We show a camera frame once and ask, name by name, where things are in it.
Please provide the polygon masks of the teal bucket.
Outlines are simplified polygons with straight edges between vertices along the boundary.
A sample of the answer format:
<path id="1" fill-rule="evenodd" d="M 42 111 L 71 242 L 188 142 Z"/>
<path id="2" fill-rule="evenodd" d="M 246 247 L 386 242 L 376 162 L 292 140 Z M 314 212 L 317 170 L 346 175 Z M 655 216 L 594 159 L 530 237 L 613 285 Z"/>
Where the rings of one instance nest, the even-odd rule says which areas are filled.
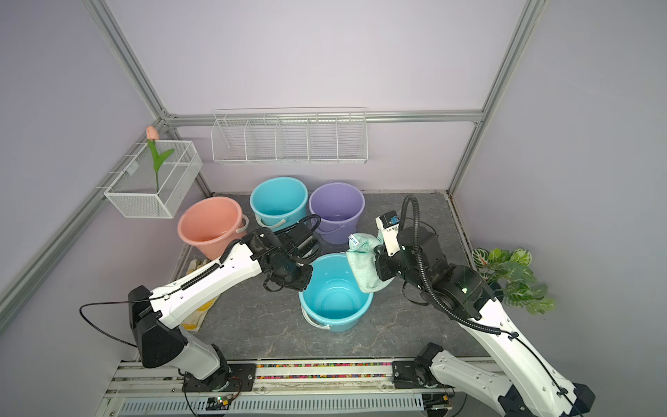
<path id="1" fill-rule="evenodd" d="M 293 177 L 276 177 L 259 184 L 251 193 L 250 206 L 260 227 L 286 229 L 308 215 L 306 185 Z"/>
<path id="2" fill-rule="evenodd" d="M 323 255 L 312 266 L 310 283 L 299 294 L 303 318 L 320 330 L 351 330 L 370 309 L 373 294 L 361 291 L 342 253 Z"/>

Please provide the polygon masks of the mint green cloth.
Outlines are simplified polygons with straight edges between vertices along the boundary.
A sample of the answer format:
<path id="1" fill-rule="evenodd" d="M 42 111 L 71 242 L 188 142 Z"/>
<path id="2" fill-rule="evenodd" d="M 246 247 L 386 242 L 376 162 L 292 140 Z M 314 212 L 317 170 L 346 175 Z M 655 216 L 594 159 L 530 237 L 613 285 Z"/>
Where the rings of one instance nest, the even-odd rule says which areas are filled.
<path id="1" fill-rule="evenodd" d="M 382 281 L 375 266 L 375 249 L 384 241 L 365 233 L 354 233 L 348 237 L 346 257 L 360 290 L 372 294 L 384 290 L 394 278 Z"/>

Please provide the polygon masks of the purple bucket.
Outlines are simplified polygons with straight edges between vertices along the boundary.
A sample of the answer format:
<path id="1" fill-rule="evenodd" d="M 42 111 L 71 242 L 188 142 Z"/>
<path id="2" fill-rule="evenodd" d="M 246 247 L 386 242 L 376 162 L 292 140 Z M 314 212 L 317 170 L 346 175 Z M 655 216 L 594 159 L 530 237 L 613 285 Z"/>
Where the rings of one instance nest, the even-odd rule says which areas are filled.
<path id="1" fill-rule="evenodd" d="M 309 210 L 321 217 L 317 232 L 332 245 L 346 244 L 357 232 L 358 222 L 366 207 L 363 193 L 345 182 L 321 185 L 309 197 Z"/>

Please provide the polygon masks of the pink plastic bucket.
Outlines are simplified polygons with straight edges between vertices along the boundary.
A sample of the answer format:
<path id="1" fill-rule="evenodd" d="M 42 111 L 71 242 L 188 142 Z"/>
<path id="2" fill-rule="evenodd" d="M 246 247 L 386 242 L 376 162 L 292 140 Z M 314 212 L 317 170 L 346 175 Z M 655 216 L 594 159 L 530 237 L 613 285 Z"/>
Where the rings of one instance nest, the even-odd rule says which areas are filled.
<path id="1" fill-rule="evenodd" d="M 177 233 L 208 260 L 219 258 L 229 243 L 246 236 L 249 220 L 236 200 L 210 197 L 192 205 L 181 216 Z"/>

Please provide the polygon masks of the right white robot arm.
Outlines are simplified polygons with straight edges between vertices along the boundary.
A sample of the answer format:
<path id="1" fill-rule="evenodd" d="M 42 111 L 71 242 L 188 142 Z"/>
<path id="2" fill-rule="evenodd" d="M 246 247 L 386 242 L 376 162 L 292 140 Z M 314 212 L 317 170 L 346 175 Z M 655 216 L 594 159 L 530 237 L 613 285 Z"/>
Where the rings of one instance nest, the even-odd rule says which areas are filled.
<path id="1" fill-rule="evenodd" d="M 399 277 L 426 303 L 456 321 L 500 367 L 495 374 L 435 343 L 411 361 L 394 363 L 394 384 L 453 387 L 503 416 L 582 416 L 596 396 L 587 385 L 561 375 L 535 352 L 513 324 L 492 288 L 473 269 L 446 260 L 434 233 L 401 225 L 378 227 L 375 249 L 381 279 Z"/>

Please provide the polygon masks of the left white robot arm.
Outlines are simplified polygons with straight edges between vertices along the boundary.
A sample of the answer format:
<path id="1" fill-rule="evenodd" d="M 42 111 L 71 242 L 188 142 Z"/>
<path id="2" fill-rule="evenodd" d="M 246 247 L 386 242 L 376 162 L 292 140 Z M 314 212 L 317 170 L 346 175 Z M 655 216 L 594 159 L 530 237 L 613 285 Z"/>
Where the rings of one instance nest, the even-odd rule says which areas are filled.
<path id="1" fill-rule="evenodd" d="M 134 288 L 128 295 L 130 328 L 142 366 L 171 366 L 206 380 L 222 371 L 224 357 L 201 342 L 182 323 L 202 305 L 256 276 L 279 289 L 304 291 L 321 253 L 315 231 L 319 215 L 308 215 L 279 231 L 268 227 L 234 239 L 222 255 L 173 283 L 149 290 Z"/>

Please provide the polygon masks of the potted green plant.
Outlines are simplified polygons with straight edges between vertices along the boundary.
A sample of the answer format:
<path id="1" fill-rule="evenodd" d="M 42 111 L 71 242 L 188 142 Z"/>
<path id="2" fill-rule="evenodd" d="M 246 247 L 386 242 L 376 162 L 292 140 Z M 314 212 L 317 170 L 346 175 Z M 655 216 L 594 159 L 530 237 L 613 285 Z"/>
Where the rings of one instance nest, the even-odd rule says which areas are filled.
<path id="1" fill-rule="evenodd" d="M 540 283 L 531 269 L 533 255 L 530 251 L 476 248 L 472 261 L 496 297 L 505 304 L 529 314 L 546 314 L 555 309 L 548 286 Z"/>

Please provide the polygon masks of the yellow white work glove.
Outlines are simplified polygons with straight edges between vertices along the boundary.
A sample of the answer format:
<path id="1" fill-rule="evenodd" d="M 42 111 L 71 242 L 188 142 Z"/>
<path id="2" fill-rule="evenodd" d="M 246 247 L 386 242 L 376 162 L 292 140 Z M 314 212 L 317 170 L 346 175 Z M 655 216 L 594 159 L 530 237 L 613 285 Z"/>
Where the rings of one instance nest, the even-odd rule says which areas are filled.
<path id="1" fill-rule="evenodd" d="M 187 270 L 187 274 L 190 274 L 200 268 L 202 268 L 207 262 L 207 259 L 204 261 L 202 260 L 193 260 L 189 263 L 189 267 Z M 206 315 L 208 314 L 208 311 L 212 309 L 212 307 L 215 305 L 215 302 L 218 300 L 218 297 L 215 297 L 208 301 L 207 303 L 201 305 L 198 309 L 196 309 L 195 312 L 190 314 L 188 318 L 182 323 L 182 326 L 185 330 L 189 332 L 198 332 L 201 330 L 201 327 L 203 326 L 204 320 L 206 318 Z"/>

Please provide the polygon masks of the pink artificial tulip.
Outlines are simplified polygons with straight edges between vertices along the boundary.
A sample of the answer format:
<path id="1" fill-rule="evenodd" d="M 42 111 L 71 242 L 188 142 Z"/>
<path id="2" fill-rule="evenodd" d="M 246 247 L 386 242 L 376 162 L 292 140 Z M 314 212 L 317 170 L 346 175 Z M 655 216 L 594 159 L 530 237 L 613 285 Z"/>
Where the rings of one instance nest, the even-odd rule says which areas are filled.
<path id="1" fill-rule="evenodd" d="M 163 164 L 174 154 L 175 149 L 167 149 L 164 152 L 161 152 L 158 150 L 156 143 L 160 140 L 160 134 L 158 133 L 157 129 L 153 126 L 149 126 L 146 129 L 146 137 L 147 137 L 147 146 L 150 150 L 150 154 L 152 156 L 152 161 L 153 161 L 153 170 L 155 173 L 155 180 L 156 180 L 156 193 L 158 193 L 161 189 L 160 185 L 160 179 L 159 179 L 159 172 Z"/>

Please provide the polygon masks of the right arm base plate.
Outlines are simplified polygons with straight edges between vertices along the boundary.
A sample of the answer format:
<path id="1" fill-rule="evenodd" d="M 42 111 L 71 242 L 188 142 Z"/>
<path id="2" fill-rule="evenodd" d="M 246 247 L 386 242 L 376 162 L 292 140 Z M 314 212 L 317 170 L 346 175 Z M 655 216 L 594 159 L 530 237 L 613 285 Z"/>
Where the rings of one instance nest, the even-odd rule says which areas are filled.
<path id="1" fill-rule="evenodd" d="M 454 389 L 438 382 L 430 368 L 415 359 L 392 362 L 393 384 L 397 389 Z"/>

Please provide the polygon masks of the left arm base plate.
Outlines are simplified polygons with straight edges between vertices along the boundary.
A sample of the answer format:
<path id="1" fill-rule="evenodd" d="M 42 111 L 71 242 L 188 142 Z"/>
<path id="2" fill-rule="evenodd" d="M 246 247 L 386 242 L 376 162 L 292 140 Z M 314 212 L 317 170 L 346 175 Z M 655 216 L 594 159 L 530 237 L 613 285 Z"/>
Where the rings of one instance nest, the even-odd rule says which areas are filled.
<path id="1" fill-rule="evenodd" d="M 228 363 L 205 380 L 198 380 L 186 373 L 183 378 L 184 393 L 250 392 L 255 383 L 257 366 L 253 362 Z"/>

